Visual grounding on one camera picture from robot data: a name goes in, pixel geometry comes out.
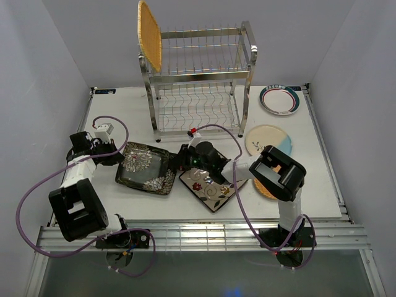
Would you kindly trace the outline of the black floral square plate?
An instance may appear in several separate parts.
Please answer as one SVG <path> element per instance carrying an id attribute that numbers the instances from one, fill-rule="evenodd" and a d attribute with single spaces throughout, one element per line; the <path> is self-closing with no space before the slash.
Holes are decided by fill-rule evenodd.
<path id="1" fill-rule="evenodd" d="M 163 148 L 128 142 L 123 150 L 115 181 L 123 186 L 158 195 L 168 195 L 174 184 L 176 171 L 169 162 L 176 156 Z"/>

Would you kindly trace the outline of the square woven bamboo plate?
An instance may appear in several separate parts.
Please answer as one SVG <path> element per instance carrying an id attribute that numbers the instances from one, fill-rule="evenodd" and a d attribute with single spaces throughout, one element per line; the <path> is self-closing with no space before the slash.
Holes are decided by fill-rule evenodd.
<path id="1" fill-rule="evenodd" d="M 161 30 L 148 4 L 138 3 L 137 35 L 139 46 L 155 72 L 162 67 L 162 38 Z"/>

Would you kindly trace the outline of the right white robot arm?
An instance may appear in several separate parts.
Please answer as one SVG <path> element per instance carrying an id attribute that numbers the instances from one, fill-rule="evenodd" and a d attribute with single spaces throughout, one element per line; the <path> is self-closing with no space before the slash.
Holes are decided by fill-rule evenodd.
<path id="1" fill-rule="evenodd" d="M 278 148 L 268 145 L 258 155 L 232 160 L 215 149 L 211 142 L 203 141 L 182 145 L 169 165 L 173 170 L 204 170 L 217 184 L 258 180 L 278 200 L 281 242 L 293 246 L 302 238 L 300 196 L 306 169 Z"/>

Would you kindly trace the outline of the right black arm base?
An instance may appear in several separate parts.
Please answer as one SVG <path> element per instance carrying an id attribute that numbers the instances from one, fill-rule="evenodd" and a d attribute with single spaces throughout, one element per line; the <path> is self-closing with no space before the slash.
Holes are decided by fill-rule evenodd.
<path id="1" fill-rule="evenodd" d="M 260 239 L 271 248 L 279 247 L 287 236 L 288 231 L 279 227 L 259 229 Z M 309 248 L 313 245 L 316 246 L 316 240 L 314 239 L 312 229 L 302 227 L 291 235 L 286 247 Z"/>

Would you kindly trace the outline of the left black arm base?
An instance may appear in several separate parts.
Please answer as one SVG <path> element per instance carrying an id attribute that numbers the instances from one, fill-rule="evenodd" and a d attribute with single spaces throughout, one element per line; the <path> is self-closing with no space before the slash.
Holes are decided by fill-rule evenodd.
<path id="1" fill-rule="evenodd" d="M 150 236 L 144 231 L 129 231 L 95 243 L 97 249 L 148 249 Z"/>

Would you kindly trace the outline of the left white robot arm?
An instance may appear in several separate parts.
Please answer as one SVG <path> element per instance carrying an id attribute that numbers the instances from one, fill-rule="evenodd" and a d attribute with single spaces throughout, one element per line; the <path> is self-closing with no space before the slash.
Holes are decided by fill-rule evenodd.
<path id="1" fill-rule="evenodd" d="M 61 233 L 68 242 L 107 233 L 117 247 L 127 246 L 131 241 L 124 219 L 106 212 L 92 185 L 98 165 L 113 166 L 124 160 L 110 134 L 105 127 L 95 131 L 94 137 L 86 131 L 70 136 L 72 148 L 66 161 L 71 167 L 66 170 L 60 188 L 49 193 Z"/>

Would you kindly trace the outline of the steel two-tier dish rack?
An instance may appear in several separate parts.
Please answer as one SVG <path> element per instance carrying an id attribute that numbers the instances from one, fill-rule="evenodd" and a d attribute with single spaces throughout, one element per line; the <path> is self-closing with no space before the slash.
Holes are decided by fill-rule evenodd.
<path id="1" fill-rule="evenodd" d="M 242 137 L 258 47 L 250 22 L 240 26 L 164 31 L 155 48 L 158 71 L 143 49 L 138 55 L 154 139 L 205 126 L 224 126 Z"/>

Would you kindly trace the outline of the beige floral square plate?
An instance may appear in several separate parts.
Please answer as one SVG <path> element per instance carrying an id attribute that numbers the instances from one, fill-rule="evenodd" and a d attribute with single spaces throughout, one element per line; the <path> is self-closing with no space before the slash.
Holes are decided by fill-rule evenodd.
<path id="1" fill-rule="evenodd" d="M 236 195 L 234 184 L 218 184 L 204 170 L 185 171 L 179 180 L 212 213 L 218 212 Z"/>

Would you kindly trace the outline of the left blue table label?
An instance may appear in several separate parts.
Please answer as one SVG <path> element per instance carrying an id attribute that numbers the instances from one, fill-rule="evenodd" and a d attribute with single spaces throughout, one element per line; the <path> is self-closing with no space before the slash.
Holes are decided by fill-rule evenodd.
<path id="1" fill-rule="evenodd" d="M 96 89 L 96 95 L 114 95 L 116 93 L 115 89 Z"/>

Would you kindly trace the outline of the blue table label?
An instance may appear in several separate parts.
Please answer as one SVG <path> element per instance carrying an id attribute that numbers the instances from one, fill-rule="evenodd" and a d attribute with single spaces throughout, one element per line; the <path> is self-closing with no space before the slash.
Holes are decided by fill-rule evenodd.
<path id="1" fill-rule="evenodd" d="M 96 95 L 114 95 L 116 93 L 115 89 L 96 89 Z"/>
<path id="2" fill-rule="evenodd" d="M 293 91 L 301 91 L 300 86 L 288 86 L 288 87 L 291 88 Z"/>

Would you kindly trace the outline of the cream and blue round plate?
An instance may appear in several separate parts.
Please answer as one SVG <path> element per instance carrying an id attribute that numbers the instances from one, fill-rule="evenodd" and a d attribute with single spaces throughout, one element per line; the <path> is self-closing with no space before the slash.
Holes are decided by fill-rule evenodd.
<path id="1" fill-rule="evenodd" d="M 291 137 L 277 126 L 260 125 L 253 127 L 245 137 L 246 150 L 250 155 L 257 155 L 272 145 L 290 156 L 293 150 Z"/>

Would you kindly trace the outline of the round woven bamboo plate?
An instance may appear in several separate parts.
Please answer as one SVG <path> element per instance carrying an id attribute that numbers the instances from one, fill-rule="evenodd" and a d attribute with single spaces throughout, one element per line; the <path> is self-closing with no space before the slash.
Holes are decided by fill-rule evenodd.
<path id="1" fill-rule="evenodd" d="M 276 200 L 276 199 L 277 199 L 274 195 L 272 195 L 272 194 L 268 191 L 268 189 L 267 189 L 265 186 L 263 186 L 263 185 L 260 183 L 260 181 L 259 181 L 258 179 L 254 179 L 254 180 L 253 180 L 253 185 L 254 185 L 255 189 L 256 189 L 262 196 L 264 196 L 265 198 L 270 199 L 270 200 Z"/>

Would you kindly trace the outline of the white plate teal red rim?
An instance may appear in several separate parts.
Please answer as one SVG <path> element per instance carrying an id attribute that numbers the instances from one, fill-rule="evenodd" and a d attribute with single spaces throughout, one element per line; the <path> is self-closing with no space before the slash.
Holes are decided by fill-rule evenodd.
<path id="1" fill-rule="evenodd" d="M 295 113 L 300 106 L 300 99 L 296 92 L 285 85 L 268 85 L 261 90 L 259 101 L 269 113 L 277 116 L 289 116 Z"/>

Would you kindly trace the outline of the right blue table label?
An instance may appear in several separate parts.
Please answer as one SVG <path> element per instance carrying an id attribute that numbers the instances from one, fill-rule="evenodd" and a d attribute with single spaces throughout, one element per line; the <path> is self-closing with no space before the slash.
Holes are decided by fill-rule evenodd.
<path id="1" fill-rule="evenodd" d="M 300 86 L 288 86 L 288 87 L 291 88 L 293 91 L 301 91 Z"/>

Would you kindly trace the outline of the aluminium front rail frame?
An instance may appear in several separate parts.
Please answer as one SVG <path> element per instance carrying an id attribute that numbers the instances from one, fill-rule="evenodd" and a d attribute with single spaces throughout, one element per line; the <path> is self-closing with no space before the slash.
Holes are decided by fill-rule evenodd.
<path id="1" fill-rule="evenodd" d="M 27 296 L 385 296 L 361 225 L 316 223 L 308 264 L 289 270 L 240 223 L 148 226 L 156 248 L 121 260 L 90 247 L 35 256 Z"/>

